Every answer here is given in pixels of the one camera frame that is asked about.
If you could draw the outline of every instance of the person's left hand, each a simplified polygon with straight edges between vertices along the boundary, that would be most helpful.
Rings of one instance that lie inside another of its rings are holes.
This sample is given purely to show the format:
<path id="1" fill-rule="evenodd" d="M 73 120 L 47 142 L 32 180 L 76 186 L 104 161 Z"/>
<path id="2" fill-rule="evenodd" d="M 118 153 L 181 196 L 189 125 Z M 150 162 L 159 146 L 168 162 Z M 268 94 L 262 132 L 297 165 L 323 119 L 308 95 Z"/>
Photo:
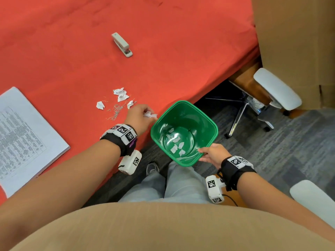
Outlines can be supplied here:
<path id="1" fill-rule="evenodd" d="M 145 104 L 135 105 L 128 110 L 124 124 L 129 124 L 132 126 L 138 136 L 142 135 L 148 129 L 148 127 L 157 120 L 157 118 L 154 117 L 145 117 L 144 113 L 147 111 L 150 111 L 151 114 L 154 114 L 153 109 Z"/>

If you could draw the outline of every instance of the stack of paper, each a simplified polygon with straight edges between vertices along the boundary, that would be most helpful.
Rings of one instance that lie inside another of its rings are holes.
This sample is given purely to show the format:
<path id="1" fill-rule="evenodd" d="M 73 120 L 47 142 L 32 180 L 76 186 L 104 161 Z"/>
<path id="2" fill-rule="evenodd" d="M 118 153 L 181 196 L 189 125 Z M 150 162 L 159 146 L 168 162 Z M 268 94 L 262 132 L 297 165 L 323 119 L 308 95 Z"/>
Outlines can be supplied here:
<path id="1" fill-rule="evenodd" d="M 0 96 L 0 186 L 7 197 L 69 148 L 17 88 Z"/>

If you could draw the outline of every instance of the cardboard box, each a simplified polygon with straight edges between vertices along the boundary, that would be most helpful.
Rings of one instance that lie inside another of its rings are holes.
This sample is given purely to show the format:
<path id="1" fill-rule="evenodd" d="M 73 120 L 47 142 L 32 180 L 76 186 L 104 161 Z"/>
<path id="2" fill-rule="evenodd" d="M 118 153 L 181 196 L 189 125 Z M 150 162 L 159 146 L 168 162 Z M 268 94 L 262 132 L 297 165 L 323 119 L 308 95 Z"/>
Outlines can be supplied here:
<path id="1" fill-rule="evenodd" d="M 263 67 L 302 99 L 335 107 L 335 0 L 252 0 Z"/>

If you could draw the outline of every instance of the hand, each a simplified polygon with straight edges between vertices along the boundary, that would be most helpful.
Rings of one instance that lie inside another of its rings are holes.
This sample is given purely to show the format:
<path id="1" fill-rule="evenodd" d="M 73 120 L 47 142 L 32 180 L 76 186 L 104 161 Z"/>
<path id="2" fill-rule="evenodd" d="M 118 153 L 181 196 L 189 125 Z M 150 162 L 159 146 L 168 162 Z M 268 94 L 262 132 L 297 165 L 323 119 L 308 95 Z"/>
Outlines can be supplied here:
<path id="1" fill-rule="evenodd" d="M 223 145 L 212 143 L 210 147 L 203 147 L 198 149 L 200 153 L 205 153 L 199 161 L 213 164 L 217 169 L 221 168 L 221 163 L 224 159 L 231 156 Z"/>
<path id="2" fill-rule="evenodd" d="M 135 105 L 128 110 L 125 124 L 132 126 L 138 136 L 142 135 L 148 127 L 157 120 L 157 118 L 154 117 L 145 117 L 144 113 L 147 111 L 154 114 L 153 109 L 145 104 Z"/>

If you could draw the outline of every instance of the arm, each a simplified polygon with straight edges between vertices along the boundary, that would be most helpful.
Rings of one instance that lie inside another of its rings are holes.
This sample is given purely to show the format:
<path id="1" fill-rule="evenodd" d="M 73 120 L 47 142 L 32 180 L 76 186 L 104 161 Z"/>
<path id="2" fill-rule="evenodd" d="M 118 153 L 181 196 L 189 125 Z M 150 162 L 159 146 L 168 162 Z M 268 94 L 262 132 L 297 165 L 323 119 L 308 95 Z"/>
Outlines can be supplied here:
<path id="1" fill-rule="evenodd" d="M 125 123 L 138 135 L 155 118 L 144 117 L 147 105 L 128 111 Z M 120 157 L 120 148 L 101 140 L 27 183 L 0 206 L 0 251 L 9 250 L 21 240 L 72 211 L 80 209 L 111 171 Z"/>
<path id="2" fill-rule="evenodd" d="M 221 162 L 225 158 L 231 156 L 221 144 L 216 143 L 211 147 L 199 149 L 199 152 L 205 153 L 200 161 L 212 163 L 217 169 L 221 167 Z M 257 173 L 244 173 L 239 178 L 237 190 L 249 208 L 286 218 L 335 243 L 335 229 L 280 192 Z"/>

